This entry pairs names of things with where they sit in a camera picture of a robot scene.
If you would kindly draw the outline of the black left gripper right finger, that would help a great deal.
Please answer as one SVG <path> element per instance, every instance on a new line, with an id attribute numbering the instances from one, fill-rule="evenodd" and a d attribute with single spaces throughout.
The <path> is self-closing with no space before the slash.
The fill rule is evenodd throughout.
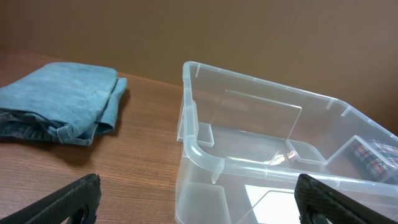
<path id="1" fill-rule="evenodd" d="M 294 197 L 301 224 L 397 224 L 307 174 L 298 176 Z"/>

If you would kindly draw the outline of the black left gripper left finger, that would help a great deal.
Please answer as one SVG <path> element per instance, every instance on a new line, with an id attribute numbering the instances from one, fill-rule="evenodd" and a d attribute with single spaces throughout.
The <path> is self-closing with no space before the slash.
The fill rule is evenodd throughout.
<path id="1" fill-rule="evenodd" d="M 94 224 L 101 179 L 87 174 L 35 203 L 1 219 L 1 224 Z"/>

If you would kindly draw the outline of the red navy plaid shirt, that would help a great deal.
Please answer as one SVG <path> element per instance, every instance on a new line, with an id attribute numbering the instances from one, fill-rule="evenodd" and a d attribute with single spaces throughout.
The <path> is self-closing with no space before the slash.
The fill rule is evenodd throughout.
<path id="1" fill-rule="evenodd" d="M 357 160 L 376 182 L 397 185 L 397 148 L 376 139 L 370 139 L 367 143 L 392 165 L 384 162 L 360 142 L 356 142 L 353 146 L 353 154 Z"/>

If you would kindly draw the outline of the clear plastic storage container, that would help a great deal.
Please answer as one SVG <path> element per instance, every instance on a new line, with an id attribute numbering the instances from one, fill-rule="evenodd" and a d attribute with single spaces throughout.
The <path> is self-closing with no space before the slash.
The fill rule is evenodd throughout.
<path id="1" fill-rule="evenodd" d="M 246 185 L 295 189 L 308 174 L 397 219 L 397 185 L 376 182 L 353 154 L 397 137 L 344 101 L 198 62 L 183 65 L 175 196 L 178 223 L 240 223 Z"/>

